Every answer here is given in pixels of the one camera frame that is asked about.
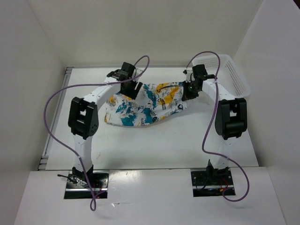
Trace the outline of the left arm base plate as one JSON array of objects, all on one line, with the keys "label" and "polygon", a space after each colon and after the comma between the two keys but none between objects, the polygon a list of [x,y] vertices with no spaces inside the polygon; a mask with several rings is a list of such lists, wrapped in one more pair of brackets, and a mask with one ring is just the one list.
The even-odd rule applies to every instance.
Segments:
[{"label": "left arm base plate", "polygon": [[[64,199],[92,199],[87,183],[79,181],[69,171],[64,193]],[[106,199],[108,195],[108,171],[94,171],[92,190],[97,199]]]}]

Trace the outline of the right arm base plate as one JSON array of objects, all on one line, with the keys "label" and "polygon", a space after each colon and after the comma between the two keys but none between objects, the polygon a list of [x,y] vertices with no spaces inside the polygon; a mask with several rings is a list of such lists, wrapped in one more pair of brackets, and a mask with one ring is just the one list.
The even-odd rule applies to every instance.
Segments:
[{"label": "right arm base plate", "polygon": [[222,196],[223,191],[225,196],[236,195],[231,171],[221,177],[208,178],[205,170],[192,170],[191,182],[193,197]]}]

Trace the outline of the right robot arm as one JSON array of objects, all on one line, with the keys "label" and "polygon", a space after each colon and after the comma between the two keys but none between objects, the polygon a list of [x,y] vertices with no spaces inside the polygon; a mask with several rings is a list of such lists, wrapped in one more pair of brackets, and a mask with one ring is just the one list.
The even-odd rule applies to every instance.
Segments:
[{"label": "right robot arm", "polygon": [[[244,98],[237,98],[227,91],[214,74],[209,75],[203,64],[185,69],[183,100],[191,100],[205,93],[214,102],[214,110],[207,131],[202,141],[202,151],[209,154],[206,167],[205,185],[217,185],[229,174],[229,155],[235,138],[241,137],[247,129],[247,102]],[[221,137],[218,150],[206,150],[207,140],[211,127]]]}]

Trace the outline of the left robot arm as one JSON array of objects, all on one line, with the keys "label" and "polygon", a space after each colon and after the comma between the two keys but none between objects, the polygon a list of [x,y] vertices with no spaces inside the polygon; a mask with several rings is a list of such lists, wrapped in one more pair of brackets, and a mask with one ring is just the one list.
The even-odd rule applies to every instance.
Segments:
[{"label": "left robot arm", "polygon": [[91,144],[92,137],[99,127],[99,109],[114,94],[135,99],[142,86],[138,81],[141,73],[142,70],[124,62],[121,69],[112,71],[106,76],[103,86],[97,87],[82,98],[72,99],[68,126],[75,141],[75,151],[82,160],[82,162],[79,159],[75,160],[72,175],[82,187],[89,187],[94,181]]}]

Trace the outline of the colourful printed shorts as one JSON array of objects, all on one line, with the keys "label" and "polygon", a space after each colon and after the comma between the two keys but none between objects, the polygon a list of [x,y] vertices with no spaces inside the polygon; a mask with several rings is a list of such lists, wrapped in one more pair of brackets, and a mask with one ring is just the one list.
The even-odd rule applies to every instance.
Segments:
[{"label": "colourful printed shorts", "polygon": [[135,99],[121,93],[106,102],[104,121],[113,126],[151,125],[188,108],[183,101],[184,82],[143,84]]}]

